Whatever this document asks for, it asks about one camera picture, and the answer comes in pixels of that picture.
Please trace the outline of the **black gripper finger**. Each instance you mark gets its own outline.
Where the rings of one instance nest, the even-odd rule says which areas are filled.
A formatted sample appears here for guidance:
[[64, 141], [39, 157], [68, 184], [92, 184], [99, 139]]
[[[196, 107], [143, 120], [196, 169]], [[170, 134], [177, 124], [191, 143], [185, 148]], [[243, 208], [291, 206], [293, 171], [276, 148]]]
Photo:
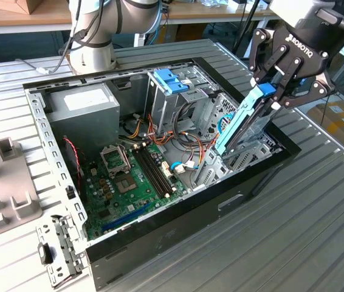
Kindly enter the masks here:
[[[281, 106], [285, 108], [294, 108], [306, 103], [326, 97], [332, 93], [335, 86], [326, 71], [328, 62], [323, 60], [312, 61], [303, 57], [293, 58], [286, 65], [284, 74], [279, 79], [276, 92], [270, 98], [270, 107], [273, 110]], [[307, 93], [296, 96], [293, 94], [295, 88], [300, 85], [303, 79], [311, 78], [311, 84]]]
[[288, 36], [289, 31], [285, 27], [254, 31], [249, 55], [252, 87], [268, 82], [275, 83], [276, 88], [286, 89], [289, 80], [286, 78], [284, 61], [289, 53], [289, 45], [286, 41]]

